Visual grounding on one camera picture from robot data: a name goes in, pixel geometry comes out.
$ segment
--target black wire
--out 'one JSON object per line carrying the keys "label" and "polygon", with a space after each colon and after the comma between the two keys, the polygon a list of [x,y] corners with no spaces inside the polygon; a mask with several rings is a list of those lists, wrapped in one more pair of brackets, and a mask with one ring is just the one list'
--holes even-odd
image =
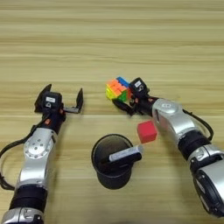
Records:
{"label": "black wire", "polygon": [[[2,155],[8,151],[9,149],[12,149],[20,144],[24,144],[33,134],[33,132],[50,116],[50,114],[48,114],[46,117],[43,117],[43,119],[37,124],[34,125],[31,129],[31,132],[24,138],[17,140],[13,143],[9,143],[8,145],[6,145],[1,151],[0,151],[0,158],[2,157]],[[1,171],[0,171],[0,186],[4,189],[4,190],[9,190],[9,191],[14,191],[15,187],[11,184],[9,184],[4,176],[2,175]]]}
{"label": "black wire", "polygon": [[183,109],[184,113],[186,113],[187,115],[193,117],[194,119],[196,119],[197,121],[199,121],[200,123],[202,123],[206,128],[207,130],[209,131],[210,133],[210,137],[208,137],[207,139],[209,141],[212,141],[213,140],[213,137],[214,137],[214,130],[213,128],[206,122],[204,121],[203,119],[199,118],[198,116],[194,115],[192,112],[188,112],[187,110]]}

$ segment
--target white label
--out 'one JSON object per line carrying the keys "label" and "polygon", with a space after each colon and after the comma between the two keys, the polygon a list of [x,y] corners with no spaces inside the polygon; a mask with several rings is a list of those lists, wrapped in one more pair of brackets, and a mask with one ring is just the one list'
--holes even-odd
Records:
{"label": "white label", "polygon": [[55,102],[55,99],[52,98],[52,97],[46,97],[45,100],[46,100],[47,102]]}
{"label": "white label", "polygon": [[136,86],[136,88],[138,88],[140,85],[142,85],[142,82],[139,80],[139,81],[135,84],[135,86]]}
{"label": "white label", "polygon": [[205,188],[202,186],[202,184],[196,179],[196,182],[197,182],[197,185],[199,187],[199,189],[203,192],[203,193],[206,193],[206,190]]}
{"label": "white label", "polygon": [[126,158],[127,156],[130,156],[130,155],[133,155],[133,154],[136,154],[136,153],[143,154],[142,145],[137,145],[137,146],[128,148],[127,150],[118,151],[114,154],[109,155],[108,159],[109,159],[110,162],[114,162],[116,160],[119,160],[121,158]]}
{"label": "white label", "polygon": [[202,196],[200,196],[200,200],[201,200],[201,202],[204,204],[206,210],[209,212],[209,206],[207,205],[207,203],[205,202],[205,200],[203,199]]}

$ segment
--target red block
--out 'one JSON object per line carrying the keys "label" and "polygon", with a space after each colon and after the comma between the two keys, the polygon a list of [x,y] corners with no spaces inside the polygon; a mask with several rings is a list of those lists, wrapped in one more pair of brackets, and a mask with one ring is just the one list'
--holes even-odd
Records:
{"label": "red block", "polygon": [[142,144],[152,142],[157,138],[158,132],[153,122],[141,122],[137,125],[137,134]]}

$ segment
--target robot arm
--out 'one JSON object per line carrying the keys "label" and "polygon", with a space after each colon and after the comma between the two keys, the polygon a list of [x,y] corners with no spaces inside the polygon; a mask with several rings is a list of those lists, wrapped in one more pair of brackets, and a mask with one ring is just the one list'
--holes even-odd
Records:
{"label": "robot arm", "polygon": [[[152,116],[154,122],[167,131],[190,165],[203,207],[210,214],[224,216],[224,152],[211,144],[211,127],[196,115],[183,110],[178,103],[149,96],[149,89],[140,78],[133,80],[129,88],[132,108],[118,100],[113,100],[113,103],[130,115],[140,112]],[[193,117],[209,129],[210,137],[200,131]]]}
{"label": "robot arm", "polygon": [[24,142],[24,167],[2,224],[44,223],[48,182],[60,127],[66,120],[66,112],[80,113],[83,103],[81,90],[77,107],[64,108],[61,94],[50,92],[50,88],[46,87],[35,103],[35,112],[42,113],[43,120]]}

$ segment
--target wood grain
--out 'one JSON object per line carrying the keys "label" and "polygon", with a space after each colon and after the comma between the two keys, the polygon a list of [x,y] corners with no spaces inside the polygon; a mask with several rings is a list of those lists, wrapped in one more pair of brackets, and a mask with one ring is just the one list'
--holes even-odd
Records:
{"label": "wood grain", "polygon": [[[94,143],[119,133],[139,144],[137,124],[105,97],[106,81],[141,76],[153,95],[181,102],[215,130],[224,147],[224,2],[222,0],[64,0],[0,3],[0,147],[37,123],[39,91],[48,83],[73,105],[84,89],[82,115],[60,133],[55,177],[45,212],[55,224],[222,223],[203,210],[186,161],[160,133],[121,190],[103,188],[91,165]],[[3,172],[15,183],[17,147]],[[12,192],[0,191],[0,218]]]}

